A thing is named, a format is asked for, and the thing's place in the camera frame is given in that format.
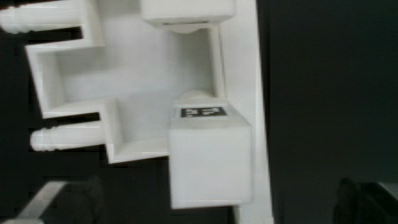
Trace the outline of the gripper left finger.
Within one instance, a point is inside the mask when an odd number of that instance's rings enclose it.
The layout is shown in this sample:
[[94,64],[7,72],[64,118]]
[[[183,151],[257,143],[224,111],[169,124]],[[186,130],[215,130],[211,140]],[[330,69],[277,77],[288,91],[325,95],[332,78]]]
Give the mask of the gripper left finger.
[[50,181],[5,224],[106,224],[99,178]]

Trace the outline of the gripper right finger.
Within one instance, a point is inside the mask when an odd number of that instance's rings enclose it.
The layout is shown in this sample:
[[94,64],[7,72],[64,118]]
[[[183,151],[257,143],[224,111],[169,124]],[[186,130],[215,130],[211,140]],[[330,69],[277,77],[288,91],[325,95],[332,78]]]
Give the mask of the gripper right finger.
[[332,224],[398,224],[398,183],[343,178]]

